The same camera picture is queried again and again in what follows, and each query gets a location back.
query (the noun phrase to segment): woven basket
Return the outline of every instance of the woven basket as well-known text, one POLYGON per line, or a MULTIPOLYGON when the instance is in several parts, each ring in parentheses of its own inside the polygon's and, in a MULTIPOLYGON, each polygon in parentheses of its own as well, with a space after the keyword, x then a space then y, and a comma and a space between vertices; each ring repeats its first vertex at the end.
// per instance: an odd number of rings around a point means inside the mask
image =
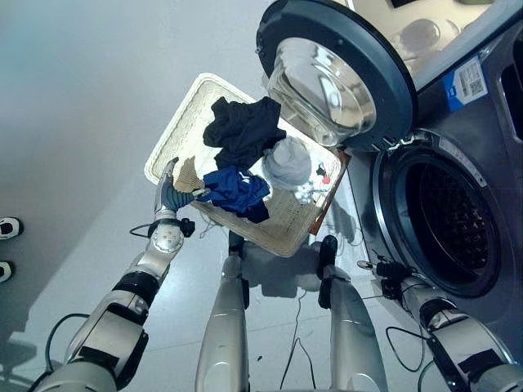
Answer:
MULTIPOLYGON (((203 131, 214 120, 211 106, 221 96, 227 101, 254 102, 253 98, 218 76, 211 73, 200 74, 145 164, 144 172, 148 180, 158 184, 165 164, 178 157, 180 161, 173 171, 175 188, 188 192, 203 187, 203 175, 217 170, 214 156, 220 151, 203 143, 203 131)), ((331 179, 339 176, 341 163, 334 154, 283 119, 280 119, 278 127, 285 130, 289 136, 300 139, 308 150, 319 157, 331 179)), ((259 159, 250 171, 263 177, 262 160, 259 159)), ((300 247, 309 228, 320 214, 333 182, 322 189, 323 192, 315 204, 308 205, 300 205, 290 191, 271 189, 270 195, 264 198, 270 219, 259 224, 238 218, 211 203, 193 202, 191 205, 260 247, 276 255, 289 257, 300 247)))

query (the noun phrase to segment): blue label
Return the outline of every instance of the blue label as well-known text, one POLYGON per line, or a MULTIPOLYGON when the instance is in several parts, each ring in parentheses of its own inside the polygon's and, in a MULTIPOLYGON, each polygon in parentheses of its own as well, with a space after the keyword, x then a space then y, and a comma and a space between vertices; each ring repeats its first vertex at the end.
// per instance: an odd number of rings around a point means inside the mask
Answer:
POLYGON ((449 72, 442 80, 451 112, 460 110, 488 93, 478 56, 449 72))

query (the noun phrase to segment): floor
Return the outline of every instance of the floor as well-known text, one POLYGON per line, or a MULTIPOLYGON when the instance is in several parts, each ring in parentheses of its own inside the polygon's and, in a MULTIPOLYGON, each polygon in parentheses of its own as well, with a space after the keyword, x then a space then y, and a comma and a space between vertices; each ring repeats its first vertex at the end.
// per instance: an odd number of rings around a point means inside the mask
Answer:
MULTIPOLYGON (((24 234, 0 243, 16 275, 0 287, 0 390, 19 392, 44 369, 43 349, 54 323, 89 313, 145 242, 127 232, 151 218, 154 186, 143 165, 186 90, 212 72, 249 95, 264 95, 254 53, 258 22, 269 0, 153 2, 22 0, 0 15, 0 216, 18 216, 24 234)), ((127 391, 192 390, 200 342, 226 251, 226 232, 187 207, 197 231, 174 260, 145 325, 150 343, 127 391)), ((338 264, 362 296, 375 295, 371 277, 355 267, 366 257, 345 178, 318 238, 341 246, 338 264)), ((275 390, 288 357, 297 297, 306 290, 298 334, 314 362, 320 388, 329 387, 329 312, 316 303, 313 264, 246 263, 251 385, 275 390)), ((384 340, 385 327, 416 325, 393 304, 366 300, 378 333, 392 392, 415 390, 384 340)), ((56 334, 51 356, 63 358, 78 327, 56 334)), ((410 366, 419 341, 394 336, 410 366)), ((442 391, 432 369, 424 392, 442 391)), ((310 388, 297 352, 285 386, 310 388)))

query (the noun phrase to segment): washing machine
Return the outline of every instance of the washing machine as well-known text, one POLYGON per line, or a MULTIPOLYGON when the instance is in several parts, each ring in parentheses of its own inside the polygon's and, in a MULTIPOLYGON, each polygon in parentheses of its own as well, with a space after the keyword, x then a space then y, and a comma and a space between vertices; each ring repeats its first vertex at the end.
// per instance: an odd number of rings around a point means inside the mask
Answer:
POLYGON ((458 57, 443 51, 439 68, 414 79, 372 25, 327 0, 274 2, 257 53, 282 117, 352 156, 369 259, 413 266, 521 361, 523 23, 515 4, 496 2, 490 9, 503 18, 494 27, 474 22, 458 57))

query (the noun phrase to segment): pale blue floor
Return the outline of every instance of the pale blue floor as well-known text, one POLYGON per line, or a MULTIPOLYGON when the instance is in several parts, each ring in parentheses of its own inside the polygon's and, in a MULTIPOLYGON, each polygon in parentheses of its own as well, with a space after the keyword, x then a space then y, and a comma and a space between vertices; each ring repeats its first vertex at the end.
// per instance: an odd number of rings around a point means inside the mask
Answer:
MULTIPOLYGON (((0 390, 25 390, 44 369, 43 348, 53 324, 70 312, 89 313, 143 249, 144 240, 127 233, 150 220, 154 186, 142 168, 196 76, 212 72, 250 96, 264 95, 254 42, 269 3, 6 5, 0 24, 0 216, 20 217, 26 231, 0 243, 0 258, 17 267, 16 276, 0 286, 0 390)), ((331 211, 357 223, 344 181, 331 211)), ((226 237, 215 228, 199 239, 205 227, 199 214, 190 207, 181 214, 196 221, 197 231, 156 297, 145 325, 150 343, 128 391, 193 389, 226 237)), ((360 243, 360 232, 353 224, 338 231, 335 226, 328 216, 318 239, 331 232, 344 238, 338 264, 362 296, 372 296, 370 277, 355 268, 355 261, 365 258, 361 244, 352 246, 360 243)), ((296 295, 262 293, 263 282, 271 285, 267 276, 251 289, 247 312, 253 390, 279 386, 297 311, 296 295)), ((316 304, 318 282, 312 275, 285 276, 291 284, 285 287, 294 284, 298 295, 301 286, 311 290, 302 300, 298 333, 313 358, 318 386, 327 388, 329 312, 316 304)), ((393 317, 398 313, 393 306, 368 304, 390 390, 415 390, 417 375, 399 367, 383 337, 389 325, 417 327, 401 315, 393 317)), ((63 358, 77 326, 69 321, 57 333, 55 360, 63 358)), ((397 342, 413 366, 419 342, 404 336, 397 342)), ((427 375, 426 392, 443 390, 434 370, 427 375)), ((286 386, 310 385, 306 357, 297 351, 286 386)))

